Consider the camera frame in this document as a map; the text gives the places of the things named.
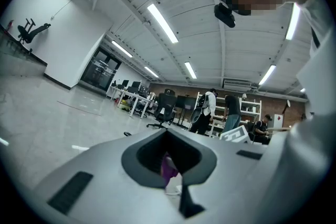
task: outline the ceiling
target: ceiling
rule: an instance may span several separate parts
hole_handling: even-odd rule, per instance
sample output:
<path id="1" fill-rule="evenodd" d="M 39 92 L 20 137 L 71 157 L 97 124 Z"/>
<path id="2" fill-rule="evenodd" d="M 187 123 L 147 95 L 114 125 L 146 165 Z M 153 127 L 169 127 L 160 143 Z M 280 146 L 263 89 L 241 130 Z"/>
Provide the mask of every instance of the ceiling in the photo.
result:
<path id="1" fill-rule="evenodd" d="M 216 0 L 87 0 L 113 22 L 103 41 L 116 40 L 133 54 L 118 57 L 151 81 L 212 86 L 234 79 L 258 86 L 271 64 L 277 68 L 260 91 L 301 96 L 297 72 L 309 60 L 311 30 L 300 14 L 294 38 L 285 40 L 292 4 L 258 16 L 234 14 L 228 28 L 214 16 Z M 155 4 L 178 43 L 172 44 L 147 7 Z M 189 61 L 197 79 L 184 62 Z M 159 75 L 155 79 L 145 69 Z"/>

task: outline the light fixture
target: light fixture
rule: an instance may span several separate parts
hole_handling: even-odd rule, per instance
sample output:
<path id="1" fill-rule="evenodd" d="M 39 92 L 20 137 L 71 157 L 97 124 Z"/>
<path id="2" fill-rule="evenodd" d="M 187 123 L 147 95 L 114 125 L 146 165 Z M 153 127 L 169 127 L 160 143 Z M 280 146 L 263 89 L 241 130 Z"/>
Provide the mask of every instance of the light fixture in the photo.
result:
<path id="1" fill-rule="evenodd" d="M 197 79 L 197 78 L 196 78 L 196 74 L 195 74 L 195 72 L 194 72 L 194 69 L 191 67 L 191 64 L 190 64 L 189 62 L 185 62 L 184 64 L 185 64 L 185 66 L 187 67 L 187 69 L 188 69 L 188 71 L 189 71 L 191 77 L 192 77 L 193 79 Z"/>
<path id="2" fill-rule="evenodd" d="M 259 82 L 259 85 L 263 85 L 265 81 L 269 78 L 269 76 L 273 73 L 274 69 L 276 68 L 276 65 L 271 65 L 267 71 L 267 73 L 264 75 L 263 79 Z"/>
<path id="3" fill-rule="evenodd" d="M 128 57 L 132 58 L 133 56 L 126 51 L 123 47 L 121 47 L 118 43 L 116 43 L 114 40 L 112 41 L 112 44 L 115 45 L 118 49 L 120 49 L 124 54 L 126 54 Z"/>
<path id="4" fill-rule="evenodd" d="M 300 15 L 300 8 L 296 3 L 294 3 L 293 10 L 292 10 L 292 17 L 290 19 L 289 27 L 288 27 L 287 34 L 286 34 L 286 39 L 288 40 L 292 40 L 293 38 L 296 26 L 299 21 L 299 15 Z"/>
<path id="5" fill-rule="evenodd" d="M 153 76 L 155 76 L 156 78 L 158 78 L 159 76 L 157 74 L 155 74 L 152 70 L 150 70 L 148 67 L 145 67 L 145 69 L 147 69 L 150 73 L 153 74 Z"/>
<path id="6" fill-rule="evenodd" d="M 151 12 L 151 14 L 157 20 L 157 22 L 161 25 L 162 29 L 166 32 L 171 42 L 177 43 L 178 42 L 177 38 L 175 37 L 173 31 L 171 30 L 171 28 L 169 27 L 169 25 L 167 24 L 166 20 L 163 18 L 159 10 L 156 8 L 156 6 L 152 4 L 147 9 Z"/>

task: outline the air conditioner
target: air conditioner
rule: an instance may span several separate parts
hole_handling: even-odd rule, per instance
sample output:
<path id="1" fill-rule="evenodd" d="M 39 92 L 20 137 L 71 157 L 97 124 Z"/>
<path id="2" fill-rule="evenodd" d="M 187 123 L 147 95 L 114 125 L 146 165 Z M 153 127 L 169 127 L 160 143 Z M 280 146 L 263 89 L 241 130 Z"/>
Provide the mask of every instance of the air conditioner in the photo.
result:
<path id="1" fill-rule="evenodd" d="M 251 82 L 241 80 L 224 80 L 224 90 L 247 92 L 251 89 Z"/>

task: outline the doorway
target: doorway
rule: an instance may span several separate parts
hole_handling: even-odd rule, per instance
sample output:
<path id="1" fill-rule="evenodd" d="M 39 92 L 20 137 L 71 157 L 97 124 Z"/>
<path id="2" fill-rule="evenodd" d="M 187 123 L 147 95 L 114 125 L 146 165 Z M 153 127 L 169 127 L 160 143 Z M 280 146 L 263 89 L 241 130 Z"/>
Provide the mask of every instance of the doorway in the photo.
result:
<path id="1" fill-rule="evenodd" d="M 107 91 L 120 67 L 121 61 L 102 48 L 98 48 L 86 67 L 81 80 L 103 91 Z"/>

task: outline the glossy floor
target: glossy floor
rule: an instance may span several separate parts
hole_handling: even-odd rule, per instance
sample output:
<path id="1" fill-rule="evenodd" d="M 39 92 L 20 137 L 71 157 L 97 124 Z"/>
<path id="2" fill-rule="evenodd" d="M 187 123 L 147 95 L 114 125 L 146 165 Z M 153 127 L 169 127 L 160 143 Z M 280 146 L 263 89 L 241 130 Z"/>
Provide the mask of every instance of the glossy floor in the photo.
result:
<path id="1" fill-rule="evenodd" d="M 30 189 L 82 152 L 76 147 L 125 138 L 123 132 L 136 134 L 154 122 L 131 118 L 81 87 L 68 91 L 44 78 L 0 77 L 0 138 L 9 143 L 0 143 L 0 151 L 14 177 Z"/>

